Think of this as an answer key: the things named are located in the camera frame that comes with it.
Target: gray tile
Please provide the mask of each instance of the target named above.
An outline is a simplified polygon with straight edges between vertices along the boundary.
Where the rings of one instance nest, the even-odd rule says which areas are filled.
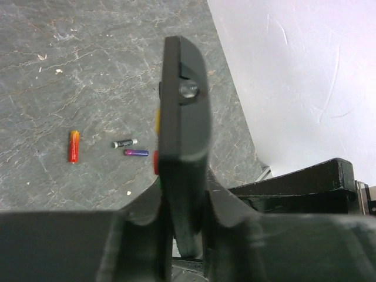
[[[205,55],[217,177],[230,187],[260,174],[205,1],[6,0],[0,11],[0,209],[114,209],[152,184],[151,157],[124,157],[110,143],[135,137],[155,149],[168,35]],[[71,130],[81,133],[75,165]]]

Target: purple battery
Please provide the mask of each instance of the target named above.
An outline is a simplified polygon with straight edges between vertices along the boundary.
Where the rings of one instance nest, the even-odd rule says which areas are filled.
[[[126,149],[126,150],[124,150],[124,155],[125,156],[147,157],[149,155],[149,151]]]

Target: battery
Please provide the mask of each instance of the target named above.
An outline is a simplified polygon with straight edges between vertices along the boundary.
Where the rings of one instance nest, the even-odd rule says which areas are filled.
[[[126,150],[124,150],[124,155],[125,156],[147,157],[149,155],[149,151],[126,149]]]
[[[78,145],[80,141],[80,133],[74,130],[70,133],[70,145],[69,145],[69,162],[78,162]]]
[[[126,139],[121,141],[112,142],[112,147],[116,149],[117,147],[124,147],[137,144],[137,139]]]

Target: small white speck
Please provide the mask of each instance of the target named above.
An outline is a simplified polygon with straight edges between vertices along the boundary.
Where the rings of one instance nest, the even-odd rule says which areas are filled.
[[[38,55],[39,60],[41,61],[44,61],[45,59],[47,59],[47,54],[44,57],[42,57],[40,54],[37,54],[37,55]]]

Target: screw head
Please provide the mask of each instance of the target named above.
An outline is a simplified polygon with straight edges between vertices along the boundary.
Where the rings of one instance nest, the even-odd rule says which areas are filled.
[[[179,92],[184,98],[193,98],[199,93],[199,86],[193,80],[182,80],[179,86]]]

